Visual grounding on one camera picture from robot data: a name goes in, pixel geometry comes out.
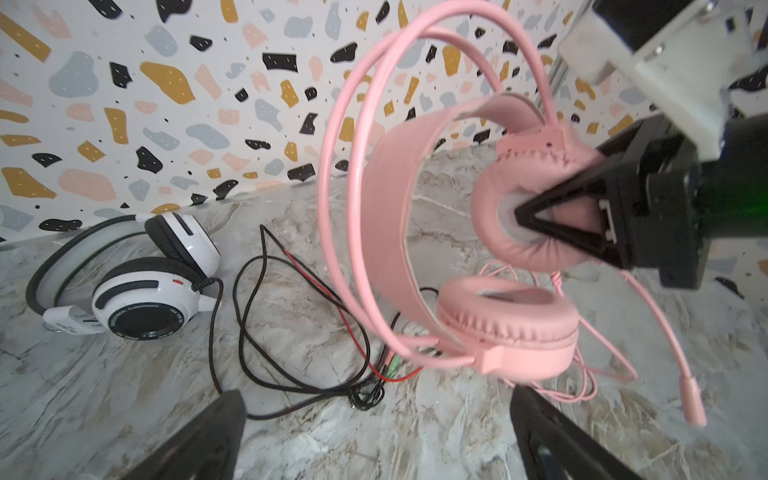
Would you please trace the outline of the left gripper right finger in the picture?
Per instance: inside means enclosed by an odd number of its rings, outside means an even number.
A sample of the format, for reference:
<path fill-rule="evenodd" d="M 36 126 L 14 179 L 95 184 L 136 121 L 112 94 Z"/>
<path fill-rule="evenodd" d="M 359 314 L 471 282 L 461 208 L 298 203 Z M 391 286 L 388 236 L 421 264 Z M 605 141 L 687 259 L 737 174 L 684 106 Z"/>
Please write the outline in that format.
<path fill-rule="evenodd" d="M 510 417 L 529 479 L 640 479 L 530 387 L 514 388 Z"/>

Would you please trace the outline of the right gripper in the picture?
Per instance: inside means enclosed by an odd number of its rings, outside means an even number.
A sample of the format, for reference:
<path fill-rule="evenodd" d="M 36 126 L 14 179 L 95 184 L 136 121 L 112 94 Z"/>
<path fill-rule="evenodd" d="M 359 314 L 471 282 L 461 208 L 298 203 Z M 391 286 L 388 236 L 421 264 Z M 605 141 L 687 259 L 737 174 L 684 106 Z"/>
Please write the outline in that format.
<path fill-rule="evenodd" d="M 588 168 L 515 209 L 517 223 L 620 268 L 653 269 L 667 288 L 700 287 L 709 242 L 694 200 L 695 145 L 662 115 L 599 146 Z"/>

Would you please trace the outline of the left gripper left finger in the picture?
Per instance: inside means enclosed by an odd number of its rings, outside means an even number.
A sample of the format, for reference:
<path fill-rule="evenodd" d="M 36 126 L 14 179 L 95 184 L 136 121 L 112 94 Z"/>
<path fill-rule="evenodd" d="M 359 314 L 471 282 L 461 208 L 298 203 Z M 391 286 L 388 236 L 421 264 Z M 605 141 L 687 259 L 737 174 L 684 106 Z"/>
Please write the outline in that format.
<path fill-rule="evenodd" d="M 232 479 L 245 423 L 242 395 L 226 391 L 124 477 Z"/>

